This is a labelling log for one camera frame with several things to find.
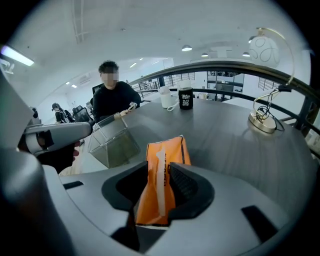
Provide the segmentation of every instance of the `hand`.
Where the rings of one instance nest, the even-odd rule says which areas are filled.
[[[75,144],[74,144],[74,147],[80,147],[81,146],[81,142],[80,140],[77,141]],[[76,157],[79,156],[79,151],[74,149],[73,150],[73,159],[72,159],[72,162],[74,162],[76,160]]]
[[[37,156],[37,159],[43,165],[52,166],[59,174],[67,167],[72,166],[72,162],[79,156],[79,151],[75,147],[80,146],[80,141],[60,148],[56,151],[50,151]]]
[[[128,112],[129,112],[128,110],[123,110],[123,111],[120,112],[120,116],[123,117],[123,116],[125,116],[126,114],[128,114]]]

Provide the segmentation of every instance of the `desk lamp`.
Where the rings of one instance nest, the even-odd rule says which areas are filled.
[[[291,83],[295,75],[295,59],[292,50],[283,35],[271,28],[257,27],[257,30],[258,35],[251,40],[249,49],[250,56],[252,57],[254,64],[276,68],[280,62],[277,44],[271,38],[265,36],[264,31],[273,32],[282,38],[288,47],[292,58],[292,75],[290,76],[288,82],[285,85],[280,85],[278,88],[266,95],[257,97],[253,101],[253,111],[251,111],[249,115],[249,120],[255,127],[263,132],[271,134],[277,129],[277,122],[282,126],[279,120],[270,113],[271,103],[280,92],[291,92],[291,90],[288,88],[288,85]],[[258,109],[256,109],[256,102],[266,97],[268,98],[268,102],[270,99],[269,104],[267,106],[260,106]]]

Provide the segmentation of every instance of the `clear acrylic box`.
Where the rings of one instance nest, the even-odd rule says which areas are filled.
[[[119,113],[95,124],[88,152],[108,168],[125,165],[140,148]]]

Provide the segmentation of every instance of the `person sitting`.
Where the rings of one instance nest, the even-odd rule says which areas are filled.
[[[139,94],[126,82],[119,81],[119,67],[114,61],[105,61],[98,71],[104,86],[93,95],[93,117],[97,123],[116,113],[126,115],[132,104],[140,106]]]

